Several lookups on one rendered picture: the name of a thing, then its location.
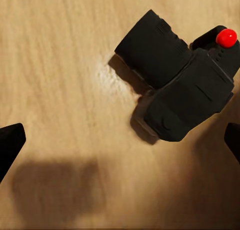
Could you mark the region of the digital camera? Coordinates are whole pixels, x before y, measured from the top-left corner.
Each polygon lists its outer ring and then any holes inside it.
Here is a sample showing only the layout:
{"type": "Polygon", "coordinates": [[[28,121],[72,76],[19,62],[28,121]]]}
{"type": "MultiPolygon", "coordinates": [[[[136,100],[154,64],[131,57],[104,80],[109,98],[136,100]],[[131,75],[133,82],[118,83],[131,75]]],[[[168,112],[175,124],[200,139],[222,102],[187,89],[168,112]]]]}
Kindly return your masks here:
{"type": "Polygon", "coordinates": [[[240,68],[236,32],[216,26],[195,39],[192,49],[149,10],[114,50],[149,86],[134,112],[136,122],[162,140],[182,141],[234,95],[240,68]]]}

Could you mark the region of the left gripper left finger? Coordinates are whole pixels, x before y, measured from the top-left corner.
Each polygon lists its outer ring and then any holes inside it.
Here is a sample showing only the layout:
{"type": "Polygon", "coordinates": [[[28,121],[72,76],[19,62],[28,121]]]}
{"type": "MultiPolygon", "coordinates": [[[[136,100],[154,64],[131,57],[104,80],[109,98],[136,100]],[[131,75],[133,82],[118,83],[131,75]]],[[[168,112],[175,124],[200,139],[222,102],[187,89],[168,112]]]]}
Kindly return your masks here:
{"type": "Polygon", "coordinates": [[[22,123],[0,128],[0,183],[26,142],[22,123]]]}

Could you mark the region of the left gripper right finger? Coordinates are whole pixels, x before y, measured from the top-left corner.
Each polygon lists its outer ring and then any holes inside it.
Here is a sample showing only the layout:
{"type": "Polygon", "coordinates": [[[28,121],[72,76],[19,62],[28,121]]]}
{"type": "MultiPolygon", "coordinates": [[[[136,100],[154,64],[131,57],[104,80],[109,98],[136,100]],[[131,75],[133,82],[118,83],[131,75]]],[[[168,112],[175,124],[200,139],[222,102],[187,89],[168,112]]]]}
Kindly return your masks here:
{"type": "Polygon", "coordinates": [[[224,141],[240,163],[240,125],[228,123],[224,141]]]}

